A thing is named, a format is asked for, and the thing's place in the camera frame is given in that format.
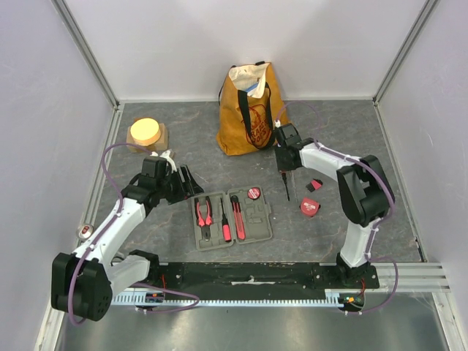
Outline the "red flathead screwdriver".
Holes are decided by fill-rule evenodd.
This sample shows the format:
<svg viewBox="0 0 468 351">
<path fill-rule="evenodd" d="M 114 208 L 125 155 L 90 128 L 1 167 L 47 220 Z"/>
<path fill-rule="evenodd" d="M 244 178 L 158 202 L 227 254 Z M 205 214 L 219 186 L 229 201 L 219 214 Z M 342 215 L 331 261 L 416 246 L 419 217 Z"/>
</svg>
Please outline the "red flathead screwdriver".
<svg viewBox="0 0 468 351">
<path fill-rule="evenodd" d="M 290 201 L 290 193 L 289 193 L 289 188 L 288 188 L 288 183 L 287 183 L 287 173 L 285 171 L 280 172 L 282 181 L 285 187 L 285 192 L 287 196 L 287 201 Z"/>
</svg>

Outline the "small red black holder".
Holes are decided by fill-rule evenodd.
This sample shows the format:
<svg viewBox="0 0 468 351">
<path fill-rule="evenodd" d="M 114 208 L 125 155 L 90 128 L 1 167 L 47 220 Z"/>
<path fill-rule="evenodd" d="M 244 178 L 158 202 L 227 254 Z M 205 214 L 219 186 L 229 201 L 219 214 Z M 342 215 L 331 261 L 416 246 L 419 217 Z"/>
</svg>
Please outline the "small red black holder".
<svg viewBox="0 0 468 351">
<path fill-rule="evenodd" d="M 320 180 L 320 179 L 317 179 L 317 178 L 313 178 L 307 185 L 306 185 L 306 188 L 310 191 L 310 192 L 314 192 L 318 189 L 320 189 L 323 185 L 323 182 Z"/>
</svg>

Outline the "red black pliers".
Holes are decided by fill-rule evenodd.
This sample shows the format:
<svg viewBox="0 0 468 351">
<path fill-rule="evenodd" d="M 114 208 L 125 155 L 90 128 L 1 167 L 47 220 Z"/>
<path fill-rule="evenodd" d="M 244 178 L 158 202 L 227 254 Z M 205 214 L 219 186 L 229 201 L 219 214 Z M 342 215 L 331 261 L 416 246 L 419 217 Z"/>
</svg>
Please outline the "red black pliers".
<svg viewBox="0 0 468 351">
<path fill-rule="evenodd" d="M 212 218 L 212 207 L 209 196 L 205 197 L 205 214 L 201 210 L 201 204 L 199 199 L 195 199 L 195 216 L 197 220 L 197 226 L 201 230 L 202 238 L 205 241 L 211 240 L 211 225 L 214 223 Z"/>
</svg>

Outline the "red tape measure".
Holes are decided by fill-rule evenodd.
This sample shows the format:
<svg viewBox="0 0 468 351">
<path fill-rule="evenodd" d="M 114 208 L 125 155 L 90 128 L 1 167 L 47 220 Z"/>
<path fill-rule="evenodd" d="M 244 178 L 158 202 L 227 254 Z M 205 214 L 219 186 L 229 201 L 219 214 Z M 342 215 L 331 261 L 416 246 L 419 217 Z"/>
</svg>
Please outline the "red tape measure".
<svg viewBox="0 0 468 351">
<path fill-rule="evenodd" d="M 321 205 L 317 201 L 307 197 L 304 197 L 300 204 L 301 213 L 307 217 L 315 216 L 320 208 Z"/>
</svg>

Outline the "red phillips screwdriver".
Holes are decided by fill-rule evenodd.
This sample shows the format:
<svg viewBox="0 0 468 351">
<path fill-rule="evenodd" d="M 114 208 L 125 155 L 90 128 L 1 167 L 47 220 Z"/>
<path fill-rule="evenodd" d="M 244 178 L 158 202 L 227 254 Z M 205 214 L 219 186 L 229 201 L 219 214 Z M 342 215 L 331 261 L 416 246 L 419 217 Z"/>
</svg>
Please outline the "red phillips screwdriver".
<svg viewBox="0 0 468 351">
<path fill-rule="evenodd" d="M 226 213 L 224 211 L 224 203 L 223 200 L 220 200 L 221 210 L 222 210 L 222 234 L 223 238 L 226 242 L 232 241 L 232 236 L 230 233 L 230 226 L 227 220 Z"/>
</svg>

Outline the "grey plastic tool case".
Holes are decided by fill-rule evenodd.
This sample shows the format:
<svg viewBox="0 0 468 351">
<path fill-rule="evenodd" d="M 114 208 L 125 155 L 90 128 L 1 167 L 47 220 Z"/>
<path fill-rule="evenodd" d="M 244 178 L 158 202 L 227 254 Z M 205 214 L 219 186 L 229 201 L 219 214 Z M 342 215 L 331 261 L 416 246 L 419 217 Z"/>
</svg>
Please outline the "grey plastic tool case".
<svg viewBox="0 0 468 351">
<path fill-rule="evenodd" d="M 252 187 L 259 187 L 261 191 L 258 200 L 251 200 L 248 198 L 247 192 Z M 237 237 L 235 218 L 233 215 L 233 208 L 231 205 L 230 197 L 237 196 L 240 206 L 242 218 L 244 221 L 244 229 L 246 239 L 241 241 Z M 202 238 L 201 230 L 197 226 L 195 216 L 195 199 L 199 199 L 201 210 L 205 214 L 205 197 L 209 196 L 212 207 L 213 224 L 211 225 L 211 240 L 205 241 Z M 230 226 L 230 233 L 232 236 L 231 242 L 226 242 L 222 234 L 222 210 L 220 200 L 223 200 L 224 211 Z M 211 251 L 215 249 L 223 249 L 230 247 L 234 244 L 246 245 L 253 244 L 261 241 L 272 239 L 273 230 L 270 223 L 271 207 L 265 200 L 263 190 L 260 186 L 247 186 L 237 189 L 230 189 L 226 192 L 212 192 L 208 194 L 201 194 L 191 199 L 191 210 L 193 215 L 195 245 L 198 251 Z"/>
</svg>

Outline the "red utility knife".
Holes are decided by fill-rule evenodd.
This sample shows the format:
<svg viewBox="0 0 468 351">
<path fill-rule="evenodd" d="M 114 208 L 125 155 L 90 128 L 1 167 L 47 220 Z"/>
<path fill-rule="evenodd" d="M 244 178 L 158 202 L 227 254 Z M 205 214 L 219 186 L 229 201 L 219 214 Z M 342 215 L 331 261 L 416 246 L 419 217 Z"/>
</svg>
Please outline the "red utility knife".
<svg viewBox="0 0 468 351">
<path fill-rule="evenodd" d="M 246 239 L 246 233 L 244 229 L 244 221 L 241 213 L 241 206 L 238 197 L 233 195 L 230 197 L 231 205 L 233 208 L 233 215 L 235 218 L 236 233 L 239 240 L 243 241 Z"/>
</svg>

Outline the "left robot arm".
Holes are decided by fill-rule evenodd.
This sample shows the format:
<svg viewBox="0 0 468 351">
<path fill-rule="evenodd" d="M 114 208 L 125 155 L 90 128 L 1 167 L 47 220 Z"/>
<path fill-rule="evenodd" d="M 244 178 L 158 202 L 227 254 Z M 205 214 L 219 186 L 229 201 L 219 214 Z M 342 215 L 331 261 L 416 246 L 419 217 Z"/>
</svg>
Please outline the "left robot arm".
<svg viewBox="0 0 468 351">
<path fill-rule="evenodd" d="M 186 165 L 168 156 L 147 156 L 142 168 L 120 191 L 113 209 L 89 239 L 52 263 L 50 305 L 72 319 L 98 321 L 115 295 L 140 282 L 160 281 L 157 255 L 138 251 L 122 262 L 112 260 L 122 243 L 161 201 L 172 205 L 203 193 Z"/>
</svg>

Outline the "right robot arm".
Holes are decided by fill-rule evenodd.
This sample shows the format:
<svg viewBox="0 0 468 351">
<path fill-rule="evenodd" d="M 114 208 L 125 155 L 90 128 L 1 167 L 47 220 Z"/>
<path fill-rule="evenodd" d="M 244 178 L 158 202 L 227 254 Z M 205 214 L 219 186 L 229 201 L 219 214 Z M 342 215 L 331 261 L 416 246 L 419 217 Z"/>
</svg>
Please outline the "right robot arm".
<svg viewBox="0 0 468 351">
<path fill-rule="evenodd" d="M 313 138 L 303 139 L 291 123 L 276 122 L 273 133 L 280 172 L 304 167 L 337 182 L 348 226 L 334 276 L 340 286 L 353 287 L 369 269 L 371 247 L 380 223 L 395 208 L 395 197 L 379 159 L 373 155 L 346 155 Z"/>
</svg>

